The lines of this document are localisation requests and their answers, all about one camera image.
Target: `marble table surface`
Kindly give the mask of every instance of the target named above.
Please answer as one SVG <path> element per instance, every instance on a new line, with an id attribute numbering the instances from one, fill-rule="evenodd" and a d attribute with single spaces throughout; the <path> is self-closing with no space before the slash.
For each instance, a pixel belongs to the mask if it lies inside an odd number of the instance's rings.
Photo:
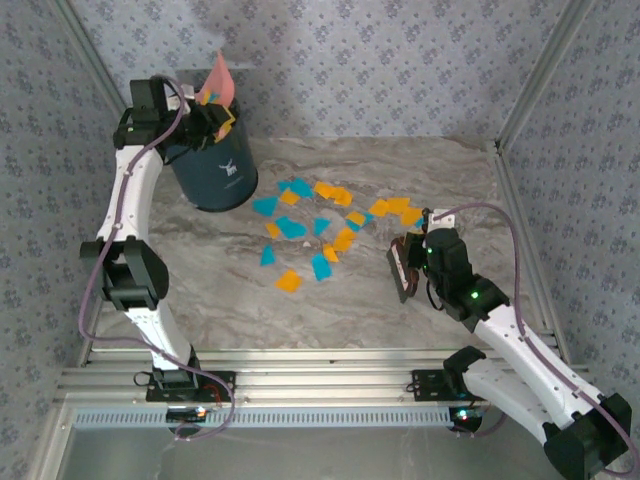
<path id="1" fill-rule="evenodd" d="M 311 227 L 314 217 L 331 220 L 320 237 L 271 240 L 267 219 L 251 201 L 226 213 L 205 213 L 185 199 L 166 168 L 154 194 L 151 246 L 169 267 L 169 305 L 187 339 L 207 348 L 460 348 L 479 345 L 462 325 L 428 303 L 421 279 L 418 294 L 400 304 L 386 251 L 407 227 L 395 215 L 377 219 L 358 234 L 333 276 L 315 280 L 311 257 L 332 241 L 354 209 L 368 209 L 378 197 L 408 196 L 416 207 L 447 208 L 471 201 L 500 204 L 496 177 L 482 142 L 444 138 L 254 139 L 251 148 L 260 182 L 253 198 L 277 194 L 277 181 L 322 180 L 353 193 L 349 208 L 317 196 L 280 204 Z M 474 270 L 513 292 L 509 232 L 491 211 L 467 211 L 459 231 Z M 265 245 L 277 263 L 260 267 Z M 274 282 L 294 269 L 304 282 L 285 293 Z M 534 329 L 527 285 L 523 313 Z M 136 335 L 127 317 L 106 305 L 101 335 Z"/>

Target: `paper scrap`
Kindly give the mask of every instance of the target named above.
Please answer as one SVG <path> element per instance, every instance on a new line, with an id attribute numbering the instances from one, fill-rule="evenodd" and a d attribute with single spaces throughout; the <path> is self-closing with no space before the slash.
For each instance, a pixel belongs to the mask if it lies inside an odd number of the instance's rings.
<path id="1" fill-rule="evenodd" d="M 311 266 L 313 267 L 313 273 L 316 275 L 316 280 L 319 282 L 329 278 L 332 274 L 331 265 L 329 265 L 329 261 L 322 253 L 318 253 L 311 257 Z"/>
<path id="2" fill-rule="evenodd" d="M 350 228 L 343 228 L 342 230 L 340 230 L 340 232 L 338 232 L 338 235 L 336 238 L 344 238 L 347 240 L 355 240 L 357 237 L 357 235 L 353 232 L 353 230 L 351 230 Z"/>
<path id="3" fill-rule="evenodd" d="M 260 259 L 260 266 L 264 267 L 266 265 L 271 265 L 276 263 L 276 254 L 273 253 L 273 247 L 271 245 L 267 245 L 264 247 L 262 251 L 262 258 Z"/>
<path id="4" fill-rule="evenodd" d="M 404 226 L 410 226 L 416 223 L 421 218 L 422 218 L 421 208 L 407 207 L 405 211 L 402 212 L 402 218 L 400 219 L 400 222 Z"/>
<path id="5" fill-rule="evenodd" d="M 273 238 L 274 240 L 278 238 L 278 235 L 280 235 L 280 229 L 275 223 L 267 223 L 265 227 L 267 227 L 267 232 L 269 232 L 271 238 Z"/>
<path id="6" fill-rule="evenodd" d="M 324 199 L 331 198 L 334 190 L 334 187 L 324 182 L 316 182 L 315 187 L 313 187 L 313 191 Z"/>
<path id="7" fill-rule="evenodd" d="M 326 259 L 329 260 L 330 262 L 332 262 L 332 263 L 338 263 L 339 262 L 338 256 L 336 255 L 336 251 L 328 243 L 325 243 L 322 246 L 322 253 L 326 257 Z"/>
<path id="8" fill-rule="evenodd" d="M 351 247 L 351 243 L 355 240 L 356 234 L 349 227 L 344 227 L 338 233 L 335 242 L 333 242 L 333 249 L 336 252 L 346 252 Z"/>
<path id="9" fill-rule="evenodd" d="M 287 272 L 278 279 L 275 285 L 285 292 L 293 293 L 298 289 L 298 287 L 300 287 L 301 283 L 302 278 L 300 278 L 294 270 L 287 270 Z"/>
<path id="10" fill-rule="evenodd" d="M 318 217 L 313 221 L 313 234 L 322 235 L 327 227 L 331 224 L 331 220 L 327 218 Z"/>
<path id="11" fill-rule="evenodd" d="M 356 233 L 358 233 L 360 231 L 360 229 L 362 228 L 360 225 L 358 225 L 357 223 L 352 222 L 351 220 L 346 220 L 345 222 L 347 224 L 347 227 L 349 227 L 351 230 L 353 230 Z"/>
<path id="12" fill-rule="evenodd" d="M 409 207 L 410 202 L 411 199 L 409 197 L 388 198 L 387 203 L 389 204 L 389 213 L 402 215 L 402 212 Z"/>
<path id="13" fill-rule="evenodd" d="M 369 209 L 369 213 L 376 217 L 384 217 L 389 211 L 389 204 L 386 200 L 379 199 Z"/>
<path id="14" fill-rule="evenodd" d="M 278 206 L 278 197 L 259 198 L 253 201 L 253 210 L 265 217 L 273 215 L 276 206 Z"/>
<path id="15" fill-rule="evenodd" d="M 293 182 L 291 182 L 291 191 L 297 193 L 302 198 L 313 198 L 313 190 L 311 189 L 311 185 L 305 182 L 301 178 L 296 178 Z"/>
<path id="16" fill-rule="evenodd" d="M 291 190 L 285 190 L 284 193 L 280 195 L 280 201 L 287 205 L 295 205 L 298 200 L 300 200 L 300 195 L 293 193 Z"/>
<path id="17" fill-rule="evenodd" d="M 213 66 L 211 73 L 209 73 L 209 76 L 205 80 L 200 91 L 195 95 L 196 102 L 203 104 L 206 103 L 203 102 L 203 99 L 207 94 L 217 95 L 218 97 L 215 102 L 227 108 L 231 105 L 235 95 L 233 78 L 231 78 L 231 73 L 229 72 L 227 64 L 225 63 L 224 57 L 220 51 L 218 51 L 216 63 Z"/>
<path id="18" fill-rule="evenodd" d="M 336 252 L 346 252 L 351 247 L 353 240 L 350 238 L 336 238 L 335 242 L 333 242 L 333 249 Z"/>
<path id="19" fill-rule="evenodd" d="M 336 187 L 331 194 L 331 198 L 335 201 L 336 205 L 342 205 L 343 207 L 348 207 L 351 205 L 351 201 L 353 200 L 353 195 L 344 187 Z"/>
<path id="20" fill-rule="evenodd" d="M 291 185 L 293 185 L 293 182 L 278 182 L 278 190 L 280 190 L 280 193 L 284 193 L 287 190 L 291 190 Z"/>
<path id="21" fill-rule="evenodd" d="M 275 221 L 275 224 L 289 240 L 304 237 L 307 234 L 307 227 L 301 223 L 292 221 L 289 217 L 280 217 Z"/>
<path id="22" fill-rule="evenodd" d="M 346 219 L 355 223 L 359 227 L 364 226 L 367 221 L 367 217 L 362 215 L 360 212 L 351 212 L 349 215 L 347 215 Z"/>
<path id="23" fill-rule="evenodd" d="M 371 221 L 372 221 L 374 218 L 376 218 L 376 217 L 375 217 L 375 215 L 371 215 L 371 214 L 370 214 L 370 213 L 368 213 L 368 212 L 364 212 L 364 213 L 363 213 L 363 215 L 364 215 L 364 218 L 365 218 L 364 225 L 362 225 L 363 227 L 364 227 L 364 226 L 366 226 L 366 225 L 368 225 L 369 223 L 371 223 Z"/>

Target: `blue patterned wall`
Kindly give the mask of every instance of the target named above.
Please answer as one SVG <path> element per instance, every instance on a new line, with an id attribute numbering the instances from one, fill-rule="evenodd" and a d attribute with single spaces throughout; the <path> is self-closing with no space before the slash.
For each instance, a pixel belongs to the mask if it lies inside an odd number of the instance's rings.
<path id="1" fill-rule="evenodd" d="M 494 138 L 565 0 L 72 3 L 125 98 L 223 47 L 253 135 Z"/>
<path id="2" fill-rule="evenodd" d="M 507 157 L 571 350 L 640 440 L 640 5 L 597 2 Z"/>
<path id="3" fill-rule="evenodd" d="M 23 478 L 63 366 L 75 361 L 113 118 L 46 3 L 0 3 L 0 478 Z"/>

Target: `purple cable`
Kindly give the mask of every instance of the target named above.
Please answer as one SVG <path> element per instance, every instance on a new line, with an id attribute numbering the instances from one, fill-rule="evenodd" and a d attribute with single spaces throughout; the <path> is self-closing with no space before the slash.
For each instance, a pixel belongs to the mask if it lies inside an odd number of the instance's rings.
<path id="1" fill-rule="evenodd" d="M 89 333 L 87 331 L 87 329 L 86 329 L 86 326 L 85 326 L 85 323 L 87 321 L 87 311 L 88 311 L 88 307 L 89 307 L 89 300 L 91 299 L 91 292 L 93 291 L 93 287 L 95 286 L 96 280 L 98 278 L 98 275 L 100 274 L 100 270 L 102 268 L 102 264 L 104 263 L 104 260 L 107 257 L 107 254 L 109 253 L 109 249 L 111 248 L 111 245 L 113 244 L 113 241 L 114 241 L 114 239 L 116 237 L 118 229 L 121 228 L 122 210 L 124 208 L 124 196 L 125 196 L 125 192 L 127 190 L 127 184 L 129 183 L 129 178 L 132 175 L 133 169 L 135 168 L 136 164 L 142 159 L 142 157 L 147 152 L 149 152 L 152 149 L 154 149 L 155 147 L 157 147 L 161 142 L 163 142 L 169 135 L 171 135 L 173 133 L 173 131 L 177 128 L 178 124 L 180 123 L 180 120 L 182 119 L 182 114 L 184 113 L 184 108 L 185 108 L 185 105 L 187 103 L 187 101 L 185 99 L 185 96 L 184 96 L 184 91 L 182 90 L 182 87 L 180 86 L 180 84 L 176 80 L 174 80 L 174 79 L 172 79 L 170 77 L 166 77 L 164 75 L 155 75 L 155 77 L 162 78 L 165 81 L 171 83 L 175 87 L 176 93 L 178 94 L 178 97 L 180 98 L 180 107 L 178 108 L 178 111 L 177 111 L 177 114 L 176 114 L 176 118 L 174 119 L 174 121 L 171 124 L 171 126 L 162 135 L 160 135 L 158 138 L 153 140 L 148 145 L 145 145 L 131 159 L 131 162 L 129 162 L 127 170 L 125 171 L 124 176 L 122 178 L 122 183 L 120 184 L 120 190 L 118 192 L 118 199 L 117 199 L 117 202 L 116 202 L 116 211 L 115 211 L 115 215 L 114 215 L 114 219 L 113 219 L 113 227 L 112 227 L 111 233 L 109 234 L 104 246 L 102 247 L 102 250 L 100 251 L 100 255 L 98 255 L 98 260 L 96 261 L 95 265 L 93 266 L 93 269 L 91 270 L 91 274 L 89 275 L 89 281 L 87 283 L 87 288 L 85 289 L 84 294 L 82 296 L 82 302 L 80 303 L 80 312 L 78 313 L 78 330 L 80 331 L 80 334 L 85 339 L 91 340 L 93 342 L 127 343 L 127 344 L 140 345 L 142 347 L 148 348 L 152 352 L 156 353 L 157 355 L 160 355 L 162 358 L 164 358 L 165 360 L 168 360 L 169 362 L 173 363 L 177 367 L 179 367 L 179 368 L 181 368 L 183 370 L 186 370 L 188 372 L 191 372 L 194 375 L 201 375 L 203 377 L 207 377 L 207 378 L 213 380 L 214 382 L 216 382 L 217 384 L 219 384 L 220 386 L 222 386 L 226 390 L 227 394 L 229 395 L 229 399 L 231 401 L 231 408 L 229 409 L 229 414 L 227 415 L 225 420 L 222 422 L 222 424 L 220 424 L 218 427 L 212 429 L 211 431 L 209 431 L 207 433 L 204 433 L 204 434 L 201 434 L 201 435 L 196 435 L 196 436 L 191 436 L 191 437 L 181 437 L 179 435 L 180 430 L 182 428 L 186 427 L 189 424 L 183 423 L 176 429 L 175 440 L 176 441 L 189 442 L 191 440 L 200 440 L 200 439 L 204 439 L 204 438 L 213 437 L 213 436 L 217 435 L 218 433 L 222 432 L 223 430 L 225 430 L 231 424 L 231 421 L 233 420 L 233 416 L 234 416 L 235 409 L 236 409 L 236 399 L 235 399 L 235 396 L 233 394 L 233 391 L 227 385 L 227 382 L 225 382 L 220 377 L 218 377 L 216 375 L 213 375 L 213 374 L 211 374 L 209 372 L 205 372 L 205 371 L 200 370 L 198 368 L 193 368 L 193 367 L 190 367 L 188 365 L 185 365 L 185 364 L 181 363 L 178 359 L 172 357 L 171 355 L 169 355 L 164 350 L 162 350 L 162 349 L 156 347 L 155 345 L 152 345 L 151 343 L 146 342 L 144 340 L 140 340 L 140 339 L 135 338 L 135 337 L 97 337 L 97 336 Z"/>
<path id="2" fill-rule="evenodd" d="M 613 472 L 607 468 L 603 471 L 612 477 L 617 478 L 632 478 L 635 476 L 638 469 L 640 469 L 640 453 L 638 452 L 638 447 L 633 443 L 631 437 L 624 431 L 622 425 L 620 425 L 615 418 L 613 418 L 609 412 L 607 412 L 604 408 L 600 406 L 600 403 L 592 399 L 589 395 L 584 393 L 580 388 L 573 383 L 569 378 L 562 374 L 560 370 L 558 370 L 549 360 L 545 358 L 545 356 L 538 350 L 535 344 L 531 341 L 531 339 L 527 336 L 525 331 L 524 321 L 522 320 L 522 314 L 520 310 L 520 251 L 518 249 L 518 234 L 516 232 L 516 227 L 511 220 L 511 217 L 502 210 L 500 207 L 493 205 L 491 203 L 486 202 L 474 202 L 467 203 L 465 205 L 460 205 L 459 207 L 452 208 L 451 210 L 447 210 L 446 212 L 436 215 L 433 217 L 434 220 L 440 220 L 447 215 L 453 215 L 461 210 L 467 210 L 469 208 L 488 208 L 490 210 L 494 210 L 502 215 L 509 226 L 509 230 L 511 231 L 511 239 L 513 240 L 513 253 L 514 253 L 514 263 L 515 263 L 515 280 L 513 287 L 513 309 L 516 314 L 516 324 L 518 326 L 518 331 L 522 338 L 524 338 L 525 343 L 531 349 L 533 354 L 542 362 L 542 364 L 547 367 L 547 369 L 553 373 L 558 380 L 564 383 L 567 387 L 569 387 L 575 394 L 577 394 L 580 398 L 582 398 L 585 402 L 591 405 L 596 411 L 602 415 L 607 422 L 615 429 L 615 431 L 620 435 L 624 443 L 627 444 L 627 448 L 629 448 L 629 452 L 631 452 L 631 456 L 633 457 L 633 466 L 631 470 L 628 472 Z"/>

